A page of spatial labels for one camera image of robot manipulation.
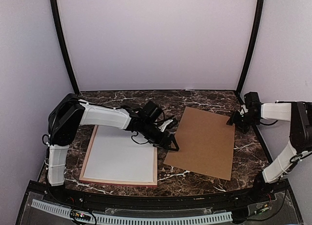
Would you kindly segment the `small circuit board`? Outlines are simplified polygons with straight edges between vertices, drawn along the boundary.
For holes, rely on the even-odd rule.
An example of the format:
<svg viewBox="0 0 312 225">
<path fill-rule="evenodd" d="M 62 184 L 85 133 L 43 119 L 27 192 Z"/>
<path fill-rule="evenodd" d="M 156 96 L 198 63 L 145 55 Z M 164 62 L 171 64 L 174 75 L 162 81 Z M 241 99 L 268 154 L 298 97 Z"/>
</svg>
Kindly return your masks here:
<svg viewBox="0 0 312 225">
<path fill-rule="evenodd" d="M 90 221 L 91 216 L 89 216 L 83 212 L 71 210 L 70 211 L 70 218 L 77 220 L 77 221 Z"/>
</svg>

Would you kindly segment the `black corner post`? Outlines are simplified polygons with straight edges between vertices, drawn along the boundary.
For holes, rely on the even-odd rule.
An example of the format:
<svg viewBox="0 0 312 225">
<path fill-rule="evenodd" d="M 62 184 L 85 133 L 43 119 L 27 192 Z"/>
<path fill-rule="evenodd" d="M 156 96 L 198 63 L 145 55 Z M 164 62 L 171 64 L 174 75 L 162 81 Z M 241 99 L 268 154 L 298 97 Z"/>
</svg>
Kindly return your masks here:
<svg viewBox="0 0 312 225">
<path fill-rule="evenodd" d="M 239 77 L 239 81 L 236 87 L 236 93 L 238 95 L 241 94 L 242 89 L 244 87 L 247 74 L 251 65 L 255 45 L 256 45 L 256 40 L 258 36 L 258 31 L 260 27 L 260 22 L 261 22 L 261 17 L 262 17 L 262 11 L 263 11 L 263 6 L 264 6 L 264 0 L 257 0 L 256 2 L 256 8 L 255 8 L 255 14 L 254 14 L 254 20 L 253 20 L 253 26 L 252 26 L 252 31 L 250 35 L 250 40 L 246 52 L 246 57 L 243 63 L 242 71 Z"/>
<path fill-rule="evenodd" d="M 80 90 L 78 87 L 76 77 L 74 75 L 74 70 L 73 70 L 73 67 L 71 65 L 67 45 L 65 42 L 65 36 L 64 36 L 63 29 L 62 29 L 61 19 L 60 19 L 58 1 L 57 0 L 50 0 L 50 6 L 51 6 L 51 10 L 52 10 L 52 15 L 53 15 L 55 30 L 56 30 L 56 34 L 57 34 L 57 38 L 58 38 L 58 43 L 59 43 L 59 47 L 61 50 L 61 54 L 63 57 L 64 64 L 65 64 L 65 68 L 67 71 L 67 75 L 68 75 L 68 78 L 70 80 L 70 84 L 72 86 L 73 92 L 76 95 L 78 95 L 80 93 Z"/>
</svg>

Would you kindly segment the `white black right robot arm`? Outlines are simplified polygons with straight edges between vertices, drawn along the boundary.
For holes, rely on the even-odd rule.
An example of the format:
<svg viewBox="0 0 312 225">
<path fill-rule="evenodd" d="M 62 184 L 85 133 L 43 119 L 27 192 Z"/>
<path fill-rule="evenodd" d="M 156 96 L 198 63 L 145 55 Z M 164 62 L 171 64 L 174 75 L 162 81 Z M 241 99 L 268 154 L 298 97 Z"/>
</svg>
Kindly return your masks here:
<svg viewBox="0 0 312 225">
<path fill-rule="evenodd" d="M 312 103 L 285 102 L 262 103 L 257 92 L 244 95 L 241 109 L 234 111 L 227 125 L 235 125 L 242 133 L 247 133 L 252 125 L 263 124 L 262 120 L 290 123 L 289 140 L 283 151 L 266 167 L 255 180 L 272 184 L 289 174 L 303 159 L 312 155 Z"/>
</svg>

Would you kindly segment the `black right corner post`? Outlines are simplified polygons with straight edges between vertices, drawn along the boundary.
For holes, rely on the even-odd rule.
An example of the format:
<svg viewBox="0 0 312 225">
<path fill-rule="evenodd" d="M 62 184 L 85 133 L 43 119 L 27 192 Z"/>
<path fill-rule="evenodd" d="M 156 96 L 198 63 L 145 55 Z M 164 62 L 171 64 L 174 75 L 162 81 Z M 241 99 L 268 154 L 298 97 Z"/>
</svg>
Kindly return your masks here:
<svg viewBox="0 0 312 225">
<path fill-rule="evenodd" d="M 256 40 L 258 36 L 258 31 L 260 27 L 260 22 L 261 22 L 261 17 L 262 17 L 262 11 L 263 11 L 263 6 L 264 6 L 264 0 L 257 0 L 256 2 L 256 8 L 255 8 L 255 14 L 254 14 L 254 20 L 253 20 L 253 26 L 252 26 L 252 31 L 250 35 L 250 40 L 246 52 L 246 57 L 243 63 L 242 71 L 239 77 L 239 81 L 236 87 L 236 93 L 238 95 L 241 94 L 242 89 L 244 87 L 247 74 L 251 65 L 255 45 L 256 45 Z"/>
</svg>

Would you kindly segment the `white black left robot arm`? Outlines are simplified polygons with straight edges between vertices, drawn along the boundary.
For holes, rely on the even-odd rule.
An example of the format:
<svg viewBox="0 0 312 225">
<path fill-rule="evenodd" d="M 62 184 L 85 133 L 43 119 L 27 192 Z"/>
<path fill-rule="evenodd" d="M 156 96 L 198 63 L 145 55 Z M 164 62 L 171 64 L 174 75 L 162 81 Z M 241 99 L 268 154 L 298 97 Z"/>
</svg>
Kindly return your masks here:
<svg viewBox="0 0 312 225">
<path fill-rule="evenodd" d="M 82 100 L 73 93 L 66 95 L 50 113 L 48 132 L 42 136 L 42 142 L 48 148 L 46 181 L 52 186 L 50 196 L 59 204 L 69 199 L 68 191 L 61 187 L 65 181 L 66 156 L 82 125 L 108 126 L 130 131 L 133 133 L 132 138 L 141 134 L 153 147 L 179 151 L 174 134 L 169 132 L 177 125 L 176 118 L 170 116 L 159 120 L 160 115 L 164 115 L 164 111 L 153 101 L 139 108 L 127 105 L 109 107 Z"/>
</svg>

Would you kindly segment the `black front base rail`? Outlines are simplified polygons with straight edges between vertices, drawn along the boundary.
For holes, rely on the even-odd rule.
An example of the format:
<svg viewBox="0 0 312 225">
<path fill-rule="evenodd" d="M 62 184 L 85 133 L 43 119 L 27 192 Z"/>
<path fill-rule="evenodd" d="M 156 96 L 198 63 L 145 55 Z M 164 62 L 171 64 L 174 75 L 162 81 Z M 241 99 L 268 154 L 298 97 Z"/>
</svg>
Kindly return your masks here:
<svg viewBox="0 0 312 225">
<path fill-rule="evenodd" d="M 35 198 L 89 213 L 111 210 L 159 211 L 164 215 L 231 212 L 236 225 L 301 225 L 304 222 L 288 180 L 270 184 L 258 192 L 252 188 L 220 192 L 210 182 L 190 177 L 163 179 L 157 187 L 91 185 L 74 179 L 67 179 L 63 186 L 48 187 L 41 179 L 28 183 L 16 224 L 75 223 L 32 208 Z"/>
</svg>

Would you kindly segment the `brown cardboard backing board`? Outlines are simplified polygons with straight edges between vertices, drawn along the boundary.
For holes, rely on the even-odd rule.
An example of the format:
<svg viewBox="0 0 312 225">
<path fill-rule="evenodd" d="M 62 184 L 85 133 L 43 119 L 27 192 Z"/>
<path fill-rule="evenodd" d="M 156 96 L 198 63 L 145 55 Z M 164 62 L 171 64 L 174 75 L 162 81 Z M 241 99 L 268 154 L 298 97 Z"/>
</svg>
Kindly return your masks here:
<svg viewBox="0 0 312 225">
<path fill-rule="evenodd" d="M 175 139 L 178 152 L 169 151 L 164 164 L 229 181 L 234 155 L 233 125 L 228 117 L 186 107 Z"/>
</svg>

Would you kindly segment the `black left corner post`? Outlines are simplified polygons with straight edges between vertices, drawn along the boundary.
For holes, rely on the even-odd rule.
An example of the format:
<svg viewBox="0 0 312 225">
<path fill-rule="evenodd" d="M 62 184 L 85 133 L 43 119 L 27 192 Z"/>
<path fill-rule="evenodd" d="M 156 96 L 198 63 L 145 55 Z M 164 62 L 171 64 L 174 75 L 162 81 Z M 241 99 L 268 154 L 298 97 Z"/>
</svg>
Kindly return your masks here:
<svg viewBox="0 0 312 225">
<path fill-rule="evenodd" d="M 58 43 L 59 43 L 59 47 L 61 50 L 61 54 L 63 57 L 64 64 L 65 64 L 65 68 L 67 71 L 67 75 L 68 75 L 68 78 L 70 80 L 70 84 L 72 86 L 73 92 L 76 95 L 78 95 L 80 93 L 80 90 L 78 87 L 76 77 L 74 75 L 74 70 L 73 70 L 73 67 L 71 65 L 67 45 L 65 42 L 65 36 L 64 36 L 63 29 L 62 29 L 61 19 L 60 19 L 58 1 L 57 0 L 50 0 L 50 6 L 51 6 L 51 10 L 52 10 L 52 15 L 53 15 L 55 30 L 56 30 L 56 34 L 57 34 L 57 38 L 58 38 Z"/>
</svg>

